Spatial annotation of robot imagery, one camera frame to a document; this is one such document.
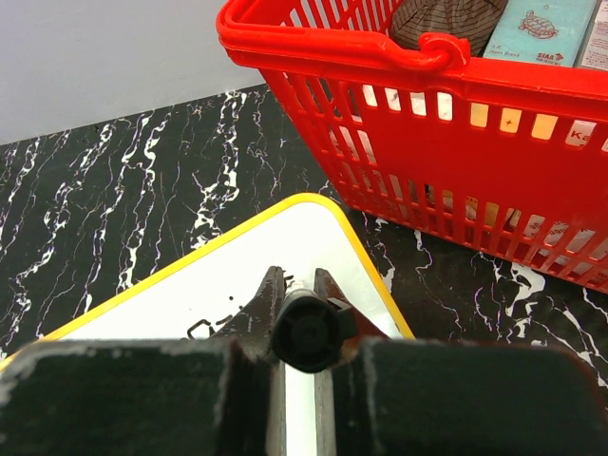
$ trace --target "hat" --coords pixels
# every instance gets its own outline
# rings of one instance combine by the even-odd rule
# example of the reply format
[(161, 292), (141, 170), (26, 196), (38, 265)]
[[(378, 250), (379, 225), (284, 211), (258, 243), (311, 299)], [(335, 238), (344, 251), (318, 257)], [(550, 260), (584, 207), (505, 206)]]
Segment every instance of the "hat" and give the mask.
[(507, 0), (404, 0), (392, 16), (390, 37), (402, 48), (419, 49), (427, 31), (466, 38), (480, 55), (506, 8)]

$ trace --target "light blue box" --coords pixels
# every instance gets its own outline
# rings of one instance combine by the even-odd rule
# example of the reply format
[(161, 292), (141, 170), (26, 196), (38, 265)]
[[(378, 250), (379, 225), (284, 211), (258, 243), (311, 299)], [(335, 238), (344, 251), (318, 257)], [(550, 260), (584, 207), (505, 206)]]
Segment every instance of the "light blue box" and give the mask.
[(484, 57), (572, 67), (595, 5), (596, 0), (509, 0)]

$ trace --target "white board with yellow edge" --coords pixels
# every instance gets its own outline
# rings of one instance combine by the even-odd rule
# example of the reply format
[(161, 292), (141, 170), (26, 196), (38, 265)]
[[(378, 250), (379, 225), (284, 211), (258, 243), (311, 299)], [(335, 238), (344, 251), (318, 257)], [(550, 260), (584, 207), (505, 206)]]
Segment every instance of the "white board with yellow edge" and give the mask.
[[(314, 285), (314, 270), (326, 269), (350, 303), (384, 333), (411, 337), (341, 209), (330, 199), (300, 194), (210, 241), (46, 339), (178, 339), (202, 319), (218, 330), (254, 296), (270, 266), (280, 266), (308, 288)], [(207, 337), (209, 329), (200, 326), (193, 335)], [(299, 423), (287, 427), (287, 453), (314, 456), (313, 377), (287, 369), (286, 379), (287, 422)]]

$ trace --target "white wall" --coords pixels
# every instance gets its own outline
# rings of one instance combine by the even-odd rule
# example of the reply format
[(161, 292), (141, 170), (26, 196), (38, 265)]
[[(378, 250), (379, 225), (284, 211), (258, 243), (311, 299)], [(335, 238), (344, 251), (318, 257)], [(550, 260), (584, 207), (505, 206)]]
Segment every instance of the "white wall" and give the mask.
[(0, 0), (0, 143), (261, 84), (218, 42), (226, 0)]

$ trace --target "marble countertop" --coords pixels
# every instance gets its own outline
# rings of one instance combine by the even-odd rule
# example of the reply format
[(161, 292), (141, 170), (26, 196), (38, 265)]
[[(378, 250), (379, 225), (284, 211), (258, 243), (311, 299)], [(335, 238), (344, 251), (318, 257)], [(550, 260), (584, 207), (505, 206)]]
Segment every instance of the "marble countertop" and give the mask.
[[(265, 85), (0, 158), (3, 356), (294, 193), (339, 202)], [(565, 347), (608, 399), (608, 295), (345, 210), (416, 336)]]

